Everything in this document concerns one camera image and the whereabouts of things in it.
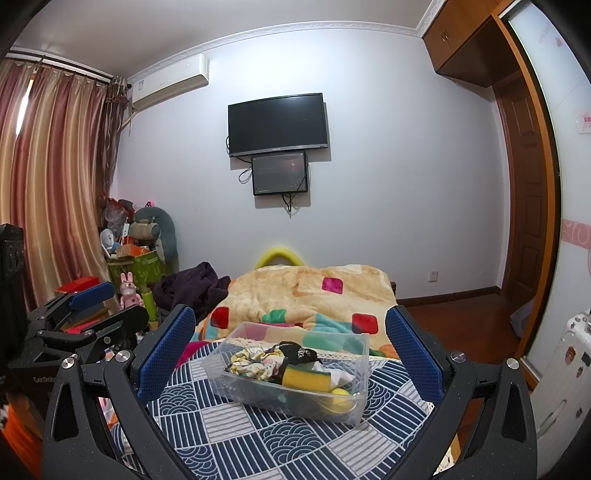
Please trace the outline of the navy patterned bedspread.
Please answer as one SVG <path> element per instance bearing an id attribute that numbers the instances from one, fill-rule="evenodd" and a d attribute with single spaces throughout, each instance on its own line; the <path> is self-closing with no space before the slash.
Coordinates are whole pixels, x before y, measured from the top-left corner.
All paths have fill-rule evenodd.
<path id="1" fill-rule="evenodd" d="M 370 362 L 359 426 L 297 419 L 215 395 L 205 344 L 177 368 L 147 410 L 197 479 L 383 479 L 434 407 L 398 360 Z"/>

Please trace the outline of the grey green plush toy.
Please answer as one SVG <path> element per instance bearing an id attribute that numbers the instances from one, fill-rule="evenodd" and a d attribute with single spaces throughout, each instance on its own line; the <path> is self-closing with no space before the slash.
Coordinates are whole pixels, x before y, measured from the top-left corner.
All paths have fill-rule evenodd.
<path id="1" fill-rule="evenodd" d="M 128 235 L 135 240 L 152 243 L 160 260 L 170 265 L 176 259 L 176 231 L 170 215 L 158 207 L 137 210 L 129 226 Z"/>

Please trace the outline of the white air conditioner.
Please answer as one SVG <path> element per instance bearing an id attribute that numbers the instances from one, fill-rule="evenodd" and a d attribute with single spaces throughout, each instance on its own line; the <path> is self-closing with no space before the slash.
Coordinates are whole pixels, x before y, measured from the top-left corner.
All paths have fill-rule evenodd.
<path id="1" fill-rule="evenodd" d="M 178 95 L 207 86 L 209 59 L 197 54 L 148 74 L 132 85 L 131 105 L 143 111 Z"/>

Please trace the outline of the clear plastic storage box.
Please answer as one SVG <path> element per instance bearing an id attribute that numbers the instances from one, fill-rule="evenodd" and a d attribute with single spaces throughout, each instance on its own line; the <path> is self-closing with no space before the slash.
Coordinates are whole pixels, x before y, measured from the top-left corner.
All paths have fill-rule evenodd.
<path id="1" fill-rule="evenodd" d="M 242 323 L 202 366 L 225 399 L 356 426 L 369 397 L 369 353 L 367 334 Z"/>

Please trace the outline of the brown wooden door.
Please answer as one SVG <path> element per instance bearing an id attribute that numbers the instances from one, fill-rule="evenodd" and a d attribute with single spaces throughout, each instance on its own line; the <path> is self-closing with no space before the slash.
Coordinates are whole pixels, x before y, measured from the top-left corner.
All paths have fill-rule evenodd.
<path id="1" fill-rule="evenodd" d="M 558 163 L 538 85 L 516 71 L 494 85 L 507 148 L 510 233 L 503 297 L 531 313 L 516 351 L 526 355 L 541 325 L 558 249 Z"/>

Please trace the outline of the floral yellow scrunchie cloth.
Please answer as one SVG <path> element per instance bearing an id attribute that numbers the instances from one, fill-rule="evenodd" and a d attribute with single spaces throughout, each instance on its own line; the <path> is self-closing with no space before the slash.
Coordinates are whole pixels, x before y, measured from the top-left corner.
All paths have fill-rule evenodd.
<path id="1" fill-rule="evenodd" d="M 239 377 L 269 381 L 276 377 L 286 356 L 279 348 L 244 348 L 233 354 L 225 370 Z"/>

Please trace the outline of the striped pink gold curtain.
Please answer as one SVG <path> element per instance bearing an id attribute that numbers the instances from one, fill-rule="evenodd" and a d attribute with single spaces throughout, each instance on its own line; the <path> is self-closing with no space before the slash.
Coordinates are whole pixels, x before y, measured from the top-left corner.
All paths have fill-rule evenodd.
<path id="1" fill-rule="evenodd" d="M 108 278 L 99 223 L 113 173 L 110 99 L 82 75 L 1 63 L 1 220 L 24 231 L 29 309 L 83 276 Z"/>

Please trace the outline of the beige fleece blanket colourful squares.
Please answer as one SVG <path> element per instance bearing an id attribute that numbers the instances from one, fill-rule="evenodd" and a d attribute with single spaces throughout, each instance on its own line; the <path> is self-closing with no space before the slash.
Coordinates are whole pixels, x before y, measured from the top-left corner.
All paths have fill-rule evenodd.
<path id="1" fill-rule="evenodd" d="M 241 275 L 197 326 L 205 341 L 228 337 L 243 322 L 290 330 L 367 334 L 370 354 L 396 359 L 386 314 L 397 304 L 388 275 L 361 264 L 314 268 L 276 265 Z"/>

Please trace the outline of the small wall monitor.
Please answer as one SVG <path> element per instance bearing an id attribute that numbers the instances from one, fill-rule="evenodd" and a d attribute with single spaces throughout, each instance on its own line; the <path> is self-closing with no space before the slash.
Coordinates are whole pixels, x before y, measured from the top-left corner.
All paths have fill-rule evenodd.
<path id="1" fill-rule="evenodd" d="M 252 157 L 254 196 L 308 191 L 308 159 L 304 152 L 280 152 Z"/>

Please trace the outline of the yellow round sponge ball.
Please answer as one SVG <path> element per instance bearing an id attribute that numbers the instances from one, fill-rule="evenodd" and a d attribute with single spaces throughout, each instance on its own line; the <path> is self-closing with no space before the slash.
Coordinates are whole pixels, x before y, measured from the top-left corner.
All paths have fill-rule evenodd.
<path id="1" fill-rule="evenodd" d="M 353 401 L 351 394 L 345 389 L 332 389 L 332 391 L 329 391 L 329 395 L 331 397 L 325 399 L 322 406 L 332 414 L 341 415 L 356 408 L 356 402 Z"/>

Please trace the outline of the large wall television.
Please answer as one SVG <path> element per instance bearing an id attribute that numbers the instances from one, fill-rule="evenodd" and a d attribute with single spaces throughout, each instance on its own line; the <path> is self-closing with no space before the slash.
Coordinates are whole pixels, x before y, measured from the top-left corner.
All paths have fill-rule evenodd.
<path id="1" fill-rule="evenodd" d="M 264 98 L 228 106 L 228 153 L 232 157 L 328 146 L 322 93 Z"/>

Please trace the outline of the dark purple clothing pile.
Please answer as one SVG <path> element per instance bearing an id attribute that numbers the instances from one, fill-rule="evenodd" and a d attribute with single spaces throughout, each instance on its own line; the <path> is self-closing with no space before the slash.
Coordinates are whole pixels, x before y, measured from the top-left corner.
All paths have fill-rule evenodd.
<path id="1" fill-rule="evenodd" d="M 171 312 L 178 304 L 193 310 L 200 323 L 228 296 L 229 276 L 219 277 L 211 264 L 201 262 L 190 269 L 164 276 L 153 289 L 158 308 Z"/>

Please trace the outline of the red box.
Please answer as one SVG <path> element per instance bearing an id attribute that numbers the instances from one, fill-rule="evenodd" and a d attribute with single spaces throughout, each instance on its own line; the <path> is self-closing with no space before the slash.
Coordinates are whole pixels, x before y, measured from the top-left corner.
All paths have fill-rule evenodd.
<path id="1" fill-rule="evenodd" d="M 57 287 L 55 289 L 55 295 L 59 296 L 62 294 L 78 293 L 88 290 L 99 284 L 100 278 L 98 276 L 82 276 L 70 281 L 69 283 Z"/>

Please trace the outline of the green cardboard box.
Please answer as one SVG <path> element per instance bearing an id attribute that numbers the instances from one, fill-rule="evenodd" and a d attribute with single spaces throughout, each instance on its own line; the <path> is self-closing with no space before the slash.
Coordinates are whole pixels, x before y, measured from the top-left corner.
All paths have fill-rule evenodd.
<path id="1" fill-rule="evenodd" d="M 165 264 L 155 251 L 138 257 L 107 260 L 106 264 L 109 269 L 111 283 L 117 293 L 120 292 L 120 275 L 123 273 L 132 273 L 133 281 L 138 290 L 151 287 L 166 274 Z"/>

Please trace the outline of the yellow rectangular sponge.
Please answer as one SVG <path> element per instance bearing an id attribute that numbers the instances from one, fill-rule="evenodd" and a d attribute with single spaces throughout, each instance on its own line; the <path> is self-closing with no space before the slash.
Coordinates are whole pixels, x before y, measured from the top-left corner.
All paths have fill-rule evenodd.
<path id="1" fill-rule="evenodd" d="M 329 375 L 290 365 L 281 379 L 283 387 L 311 392 L 329 393 Z"/>

